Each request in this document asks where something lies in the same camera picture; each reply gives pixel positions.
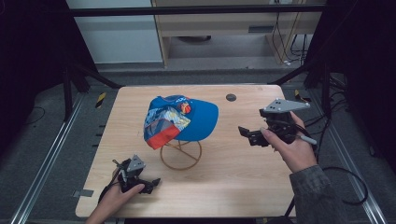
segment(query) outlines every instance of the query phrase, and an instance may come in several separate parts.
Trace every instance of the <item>cap logo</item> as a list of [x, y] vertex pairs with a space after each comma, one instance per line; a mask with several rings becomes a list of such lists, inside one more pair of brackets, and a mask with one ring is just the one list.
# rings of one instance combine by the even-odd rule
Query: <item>cap logo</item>
[[181, 113], [184, 115], [191, 112], [191, 106], [187, 102], [180, 104], [179, 108], [180, 108]]

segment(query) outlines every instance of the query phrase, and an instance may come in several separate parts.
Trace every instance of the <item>gray floor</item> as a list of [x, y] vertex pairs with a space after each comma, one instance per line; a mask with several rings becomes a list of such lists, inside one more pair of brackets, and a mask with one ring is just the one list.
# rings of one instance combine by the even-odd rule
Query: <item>gray floor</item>
[[[262, 36], [212, 36], [209, 41], [175, 38], [166, 68], [138, 68], [134, 71], [117, 73], [103, 72], [109, 79], [123, 85], [188, 85], [188, 84], [229, 84], [229, 83], [267, 83], [286, 75], [299, 66], [294, 62], [290, 66], [277, 64], [269, 43]], [[304, 92], [301, 81], [304, 74], [282, 86], [285, 97], [294, 99], [294, 90]], [[73, 197], [75, 190], [81, 190], [89, 172], [96, 145], [106, 125], [111, 107], [117, 96], [112, 90], [91, 78], [89, 93], [74, 93], [74, 100], [81, 100], [79, 112], [61, 144], [61, 150], [55, 158], [48, 178], [35, 204], [29, 210], [29, 222], [61, 223], [82, 222], [76, 217], [75, 208], [78, 198]], [[101, 108], [95, 108], [101, 92], [106, 99]], [[309, 90], [310, 98], [316, 99], [320, 89]], [[8, 223], [28, 192], [40, 166], [61, 130], [64, 118], [64, 98], [62, 85], [41, 92], [35, 99], [36, 108], [27, 120], [19, 137], [12, 144], [12, 154], [4, 162], [0, 171], [0, 220]], [[333, 103], [343, 100], [343, 96], [334, 96]], [[320, 115], [318, 100], [312, 102], [312, 108], [297, 114], [303, 120]], [[370, 156], [365, 141], [354, 117], [347, 112], [347, 104], [340, 104], [333, 111], [332, 126], [326, 132], [320, 152], [320, 164], [324, 166], [344, 166], [346, 150], [349, 164], [354, 164], [360, 176], [370, 189], [371, 203], [361, 206], [346, 205], [350, 223], [396, 223], [396, 175], [382, 158]], [[320, 132], [324, 122], [311, 127], [311, 133]], [[328, 172], [337, 192], [347, 201], [357, 201], [354, 179], [347, 175]], [[367, 211], [377, 205], [380, 215], [386, 219], [372, 220]]]

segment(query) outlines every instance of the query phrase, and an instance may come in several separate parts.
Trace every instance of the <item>cabinet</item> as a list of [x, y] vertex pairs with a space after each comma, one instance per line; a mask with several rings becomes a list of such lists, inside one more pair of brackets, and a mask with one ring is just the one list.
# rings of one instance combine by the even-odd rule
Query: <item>cabinet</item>
[[[325, 0], [292, 0], [293, 4], [324, 3]], [[270, 0], [151, 0], [154, 7], [189, 7], [189, 6], [238, 6], [268, 5]], [[157, 15], [158, 36], [167, 65], [167, 58], [173, 36], [199, 35], [248, 35], [251, 28], [263, 29], [265, 38], [273, 49], [279, 63], [286, 60], [286, 53], [294, 35], [313, 34], [321, 12], [288, 13], [229, 13], [229, 14], [194, 14], [194, 15]], [[274, 27], [278, 29], [272, 35]]]

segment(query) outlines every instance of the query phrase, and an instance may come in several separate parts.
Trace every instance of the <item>cap brim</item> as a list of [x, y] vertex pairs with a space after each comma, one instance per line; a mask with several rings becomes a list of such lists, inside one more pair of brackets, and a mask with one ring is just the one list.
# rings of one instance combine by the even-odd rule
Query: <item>cap brim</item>
[[218, 122], [219, 109], [216, 105], [191, 99], [194, 104], [194, 114], [187, 126], [175, 139], [180, 141], [201, 141], [207, 138], [215, 129]]

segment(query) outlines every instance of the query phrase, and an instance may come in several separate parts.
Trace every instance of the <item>hat stand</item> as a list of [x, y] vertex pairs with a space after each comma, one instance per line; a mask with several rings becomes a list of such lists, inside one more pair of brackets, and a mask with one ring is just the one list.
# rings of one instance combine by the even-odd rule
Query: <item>hat stand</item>
[[[186, 145], [189, 144], [189, 143], [197, 143], [197, 144], [198, 144], [198, 146], [199, 146], [199, 156], [198, 156], [198, 157], [194, 157], [194, 156], [192, 156], [190, 153], [188, 153], [188, 152], [186, 152], [186, 151], [184, 151], [184, 150], [182, 149], [183, 146], [186, 146]], [[164, 147], [172, 147], [172, 148], [175, 148], [175, 149], [179, 150], [180, 152], [184, 153], [184, 154], [187, 155], [188, 157], [190, 157], [190, 158], [192, 158], [193, 160], [195, 160], [195, 163], [193, 163], [192, 165], [187, 166], [187, 167], [175, 167], [175, 166], [170, 165], [170, 164], [169, 164], [168, 162], [166, 162], [165, 159], [163, 158], [163, 148], [164, 148]], [[165, 146], [161, 147], [161, 160], [163, 161], [163, 164], [165, 164], [167, 167], [171, 168], [172, 170], [179, 170], [179, 171], [188, 170], [188, 169], [190, 169], [191, 167], [193, 167], [194, 165], [196, 165], [196, 164], [198, 163], [198, 161], [201, 159], [201, 156], [202, 156], [202, 146], [201, 146], [201, 144], [200, 144], [199, 141], [181, 143], [180, 140], [177, 140], [177, 144], [170, 144], [170, 143], [167, 143]]]

